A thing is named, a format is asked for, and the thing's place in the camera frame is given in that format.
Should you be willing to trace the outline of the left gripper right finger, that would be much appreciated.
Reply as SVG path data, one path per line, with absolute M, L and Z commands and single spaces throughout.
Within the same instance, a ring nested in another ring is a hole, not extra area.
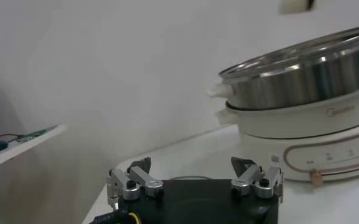
M 235 199 L 254 194 L 260 199 L 276 197 L 283 203 L 284 173 L 281 168 L 271 166 L 264 170 L 251 159 L 231 157 L 236 178 L 230 182 L 231 194 Z

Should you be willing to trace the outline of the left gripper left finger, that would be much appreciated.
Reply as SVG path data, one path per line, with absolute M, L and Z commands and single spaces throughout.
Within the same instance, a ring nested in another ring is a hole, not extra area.
M 150 176 L 151 158 L 145 157 L 134 161 L 123 172 L 110 169 L 106 177 L 107 203 L 113 209 L 119 208 L 119 200 L 136 201 L 141 198 L 141 191 L 149 198 L 161 200 L 165 194 L 162 180 Z

